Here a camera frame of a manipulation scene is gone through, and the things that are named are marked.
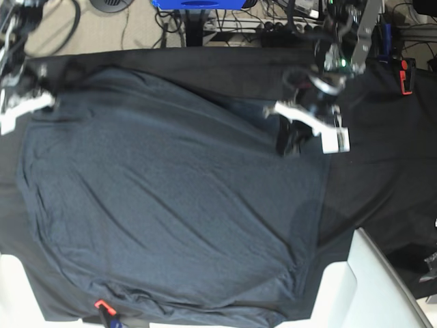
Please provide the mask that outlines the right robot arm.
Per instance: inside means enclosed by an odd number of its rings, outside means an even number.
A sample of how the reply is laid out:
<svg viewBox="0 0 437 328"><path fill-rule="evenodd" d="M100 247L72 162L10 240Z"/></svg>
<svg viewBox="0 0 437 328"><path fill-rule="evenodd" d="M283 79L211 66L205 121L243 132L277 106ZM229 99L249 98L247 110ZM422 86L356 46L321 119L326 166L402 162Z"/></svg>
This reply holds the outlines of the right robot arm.
<svg viewBox="0 0 437 328"><path fill-rule="evenodd" d="M45 1L1 2L1 134L19 117L55 104L46 81L27 65L25 44L42 21Z"/></svg>

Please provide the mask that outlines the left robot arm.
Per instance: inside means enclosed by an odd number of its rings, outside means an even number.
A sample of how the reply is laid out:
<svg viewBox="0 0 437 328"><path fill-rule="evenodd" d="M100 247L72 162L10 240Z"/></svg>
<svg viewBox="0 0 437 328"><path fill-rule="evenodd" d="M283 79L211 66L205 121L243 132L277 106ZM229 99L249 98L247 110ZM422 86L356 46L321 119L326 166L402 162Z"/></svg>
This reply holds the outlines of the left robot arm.
<svg viewBox="0 0 437 328"><path fill-rule="evenodd" d="M279 117L279 155L299 153L313 137L320 140L324 154L350 151L349 129L337 100L346 83L365 72L383 6L382 1L327 1L322 25L305 29L294 22L296 2L288 2L287 25L295 36L312 43L315 63L290 66L282 80L291 98L264 109L266 117Z"/></svg>

